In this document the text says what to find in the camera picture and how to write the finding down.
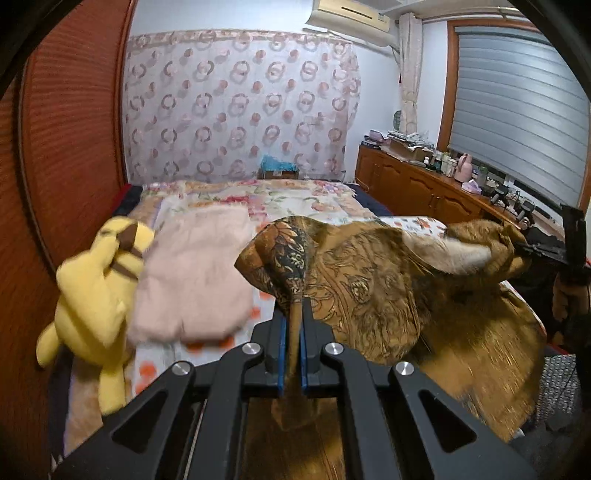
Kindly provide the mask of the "right hand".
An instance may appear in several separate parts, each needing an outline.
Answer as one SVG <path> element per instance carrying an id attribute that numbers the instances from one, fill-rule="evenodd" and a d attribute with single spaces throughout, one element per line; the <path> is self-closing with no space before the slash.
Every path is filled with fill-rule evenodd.
<path id="1" fill-rule="evenodd" d="M 557 275 L 553 285 L 552 313 L 559 322 L 571 316 L 589 314 L 590 287 L 567 285 Z"/>

